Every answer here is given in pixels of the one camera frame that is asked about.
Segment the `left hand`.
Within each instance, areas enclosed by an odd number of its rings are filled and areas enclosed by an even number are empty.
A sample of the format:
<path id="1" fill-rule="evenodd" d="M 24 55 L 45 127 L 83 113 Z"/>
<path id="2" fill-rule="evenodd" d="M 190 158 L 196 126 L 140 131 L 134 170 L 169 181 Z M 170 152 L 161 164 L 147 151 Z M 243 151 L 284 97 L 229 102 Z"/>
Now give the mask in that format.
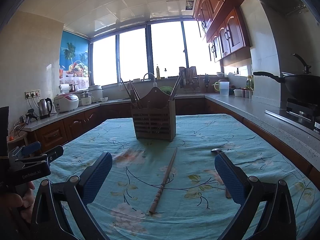
<path id="1" fill-rule="evenodd" d="M 10 212 L 13 209 L 21 207 L 22 211 L 20 211 L 20 217 L 28 223 L 31 222 L 35 202 L 35 197 L 33 195 L 35 185 L 32 181 L 28 182 L 27 185 L 28 190 L 23 197 L 15 193 L 1 196 L 1 218 L 5 217 L 9 219 Z"/>

